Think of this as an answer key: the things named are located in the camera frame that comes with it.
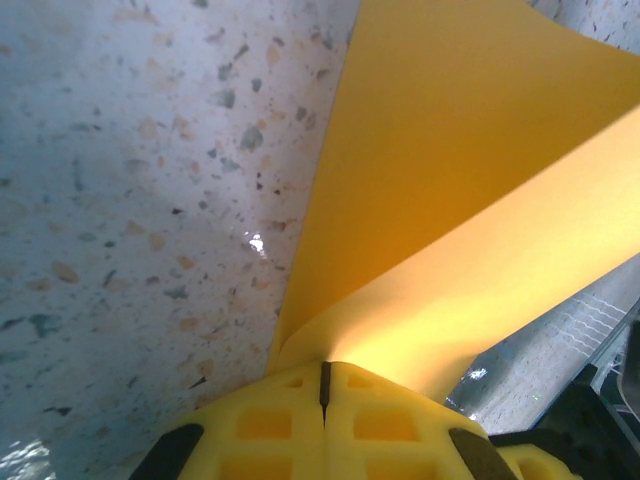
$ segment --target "speckled surface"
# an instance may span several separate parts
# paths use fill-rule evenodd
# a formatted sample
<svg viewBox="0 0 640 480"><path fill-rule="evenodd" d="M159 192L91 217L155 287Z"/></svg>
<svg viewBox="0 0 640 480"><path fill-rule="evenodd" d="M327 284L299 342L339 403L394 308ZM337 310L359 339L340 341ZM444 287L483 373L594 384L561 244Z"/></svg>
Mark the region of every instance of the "speckled surface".
<svg viewBox="0 0 640 480"><path fill-rule="evenodd" d="M127 478L262 374L357 6L2 2L0 478Z"/></svg>

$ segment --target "yellow sheet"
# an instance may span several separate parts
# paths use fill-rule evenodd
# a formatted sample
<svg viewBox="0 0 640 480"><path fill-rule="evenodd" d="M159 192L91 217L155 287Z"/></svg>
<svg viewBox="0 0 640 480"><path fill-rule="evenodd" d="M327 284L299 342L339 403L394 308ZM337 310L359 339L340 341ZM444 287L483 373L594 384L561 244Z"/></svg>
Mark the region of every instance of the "yellow sheet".
<svg viewBox="0 0 640 480"><path fill-rule="evenodd" d="M637 253L640 113L587 140L639 102L640 58L521 0L364 0L268 371L329 357L441 399Z"/></svg>

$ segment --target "floor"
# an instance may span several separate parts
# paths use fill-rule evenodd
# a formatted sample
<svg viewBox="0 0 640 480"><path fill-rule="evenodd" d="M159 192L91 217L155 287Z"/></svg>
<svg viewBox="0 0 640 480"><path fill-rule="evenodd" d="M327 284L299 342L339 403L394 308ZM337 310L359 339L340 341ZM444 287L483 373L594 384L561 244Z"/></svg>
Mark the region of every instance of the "floor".
<svg viewBox="0 0 640 480"><path fill-rule="evenodd" d="M0 478L127 478L261 376L358 3L3 2ZM530 3L640 52L640 1Z"/></svg>

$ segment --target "yellow plastic part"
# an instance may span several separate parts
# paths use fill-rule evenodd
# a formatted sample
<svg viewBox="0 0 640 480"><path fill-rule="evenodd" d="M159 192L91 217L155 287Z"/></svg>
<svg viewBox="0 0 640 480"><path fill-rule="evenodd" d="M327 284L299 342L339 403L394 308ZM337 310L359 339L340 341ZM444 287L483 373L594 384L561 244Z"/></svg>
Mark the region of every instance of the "yellow plastic part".
<svg viewBox="0 0 640 480"><path fill-rule="evenodd" d="M186 418L182 425L202 425L204 434L179 480L474 480L449 430L486 438L475 422L354 365L334 363L323 425L319 380L320 365L305 365ZM503 458L520 480L578 478L535 447L504 449Z"/></svg>
<svg viewBox="0 0 640 480"><path fill-rule="evenodd" d="M640 58L521 0L364 0L268 373L442 400L640 249Z"/></svg>

